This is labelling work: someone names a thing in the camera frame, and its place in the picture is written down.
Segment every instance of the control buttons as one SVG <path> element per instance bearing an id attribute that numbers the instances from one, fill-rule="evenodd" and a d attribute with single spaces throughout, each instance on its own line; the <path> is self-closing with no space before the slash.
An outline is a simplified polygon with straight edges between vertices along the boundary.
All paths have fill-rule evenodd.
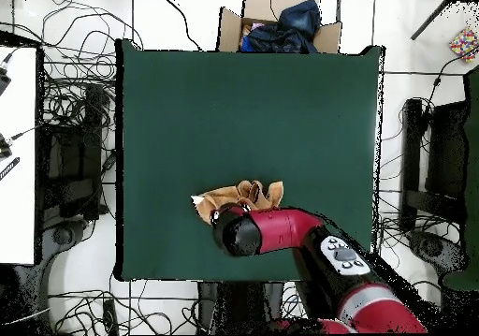
<path id="1" fill-rule="evenodd" d="M 334 253 L 334 258 L 339 260 L 340 262 L 344 262 L 347 260 L 356 260 L 357 256 L 355 251 L 349 248 L 339 248 L 336 249 Z"/>
<path id="2" fill-rule="evenodd" d="M 339 237 L 327 236 L 320 245 L 324 257 L 340 276 L 365 275 L 370 272 L 362 257 Z"/>

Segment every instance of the cardboard box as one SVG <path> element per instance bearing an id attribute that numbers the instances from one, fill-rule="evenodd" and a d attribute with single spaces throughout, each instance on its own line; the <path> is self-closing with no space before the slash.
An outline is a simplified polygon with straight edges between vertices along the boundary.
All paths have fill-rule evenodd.
<path id="1" fill-rule="evenodd" d="M 218 28 L 217 51 L 237 52 L 240 49 L 240 37 L 243 25 L 253 23 L 276 23 L 285 8 L 295 6 L 306 0 L 243 0 L 241 16 L 222 7 Z M 313 44 L 318 52 L 338 53 L 341 39 L 341 22 L 323 25 L 314 36 Z"/>

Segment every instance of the white table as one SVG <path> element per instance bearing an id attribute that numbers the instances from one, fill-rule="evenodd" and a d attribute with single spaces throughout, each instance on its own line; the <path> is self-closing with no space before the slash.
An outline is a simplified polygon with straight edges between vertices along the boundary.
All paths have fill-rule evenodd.
<path id="1" fill-rule="evenodd" d="M 12 51 L 0 47 L 0 62 Z M 8 139 L 35 126 L 36 49 L 15 51 L 8 63 L 11 82 L 0 95 L 0 133 Z M 35 242 L 35 131 L 14 141 L 20 163 L 0 181 L 0 263 L 33 264 Z"/>

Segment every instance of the green tabletop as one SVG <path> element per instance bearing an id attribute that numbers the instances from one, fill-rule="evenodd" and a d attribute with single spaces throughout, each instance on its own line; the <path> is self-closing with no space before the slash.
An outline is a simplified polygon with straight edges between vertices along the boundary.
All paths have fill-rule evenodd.
<path id="1" fill-rule="evenodd" d="M 123 279 L 298 279 L 291 251 L 225 256 L 196 215 L 191 195 L 246 179 L 282 180 L 282 206 L 324 213 L 369 249 L 380 56 L 124 41 Z"/>

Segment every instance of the black cord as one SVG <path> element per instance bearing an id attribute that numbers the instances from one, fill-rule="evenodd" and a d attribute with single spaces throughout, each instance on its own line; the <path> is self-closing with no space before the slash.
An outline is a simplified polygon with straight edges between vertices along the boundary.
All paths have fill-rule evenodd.
<path id="1" fill-rule="evenodd" d="M 278 21 L 278 17 L 276 17 L 276 14 L 273 11 L 273 0 L 269 0 L 269 8 L 271 8 L 271 12 L 273 13 L 275 20 Z"/>
<path id="2" fill-rule="evenodd" d="M 9 53 L 9 54 L 5 57 L 5 59 L 4 59 L 2 62 L 3 62 L 4 64 L 7 64 L 7 63 L 10 61 L 10 59 L 11 59 L 13 53 L 14 53 L 16 50 L 19 50 L 20 48 L 21 48 L 21 47 L 15 48 L 11 53 Z"/>
<path id="3" fill-rule="evenodd" d="M 420 285 L 420 284 L 428 284 L 431 286 L 434 286 L 438 291 L 442 292 L 441 287 L 438 286 L 437 284 L 432 283 L 431 281 L 428 280 L 421 280 L 421 281 L 416 281 L 415 283 L 412 283 L 412 286 Z"/>
<path id="4" fill-rule="evenodd" d="M 475 53 L 475 52 L 478 52 L 478 51 L 479 51 L 479 46 L 473 48 L 472 50 L 469 50 L 469 51 L 467 51 L 467 52 L 464 52 L 462 55 L 458 56 L 457 58 L 451 59 L 450 61 L 447 61 L 447 62 L 443 65 L 443 67 L 441 68 L 441 71 L 439 72 L 438 77 L 437 77 L 436 80 L 434 81 L 434 85 L 433 85 L 433 87 L 432 87 L 432 92 L 430 93 L 430 97 L 429 97 L 429 102 L 432 101 L 432 97 L 434 96 L 434 92 L 436 91 L 436 87 L 440 84 L 440 82 L 441 82 L 441 75 L 443 74 L 443 72 L 444 72 L 444 70 L 446 69 L 446 67 L 447 67 L 449 64 L 453 63 L 454 61 L 457 61 L 457 60 L 459 60 L 459 59 L 461 59 L 461 58 L 464 58 L 464 57 L 467 56 L 467 55 L 471 55 L 471 54 L 473 54 L 473 53 Z"/>
<path id="5" fill-rule="evenodd" d="M 184 26 L 186 27 L 186 36 L 188 37 L 188 39 L 196 45 L 196 48 L 199 50 L 199 51 L 203 51 L 201 50 L 201 47 L 198 46 L 198 44 L 192 39 L 190 38 L 190 33 L 188 31 L 188 21 L 186 20 L 186 17 L 184 16 L 184 13 L 183 11 L 181 11 L 172 1 L 170 0 L 167 0 L 167 2 L 169 2 L 173 8 L 175 8 L 178 12 L 180 12 L 181 16 L 183 17 L 183 20 L 184 20 Z"/>

